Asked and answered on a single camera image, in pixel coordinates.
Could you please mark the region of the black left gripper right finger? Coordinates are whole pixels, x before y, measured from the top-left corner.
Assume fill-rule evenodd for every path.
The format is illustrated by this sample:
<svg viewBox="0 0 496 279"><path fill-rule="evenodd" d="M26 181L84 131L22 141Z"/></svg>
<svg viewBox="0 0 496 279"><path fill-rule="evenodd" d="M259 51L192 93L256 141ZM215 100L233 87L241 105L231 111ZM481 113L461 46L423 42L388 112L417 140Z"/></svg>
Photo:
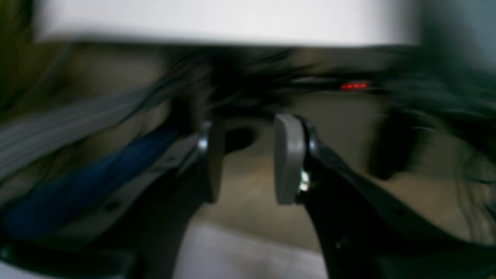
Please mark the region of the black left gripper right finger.
<svg viewBox="0 0 496 279"><path fill-rule="evenodd" d="M305 207L330 279L494 279L495 249L460 240L356 173L311 122L274 119L277 202Z"/></svg>

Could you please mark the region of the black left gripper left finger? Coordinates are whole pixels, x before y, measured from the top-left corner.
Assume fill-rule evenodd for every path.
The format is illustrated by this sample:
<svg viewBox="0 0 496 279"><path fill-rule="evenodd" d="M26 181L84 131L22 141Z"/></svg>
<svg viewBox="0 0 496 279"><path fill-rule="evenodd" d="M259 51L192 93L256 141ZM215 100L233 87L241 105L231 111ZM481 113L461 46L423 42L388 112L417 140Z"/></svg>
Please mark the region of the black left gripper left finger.
<svg viewBox="0 0 496 279"><path fill-rule="evenodd" d="M223 122L206 121L57 231L20 240L1 228L1 278L170 279L191 217L218 198L224 145Z"/></svg>

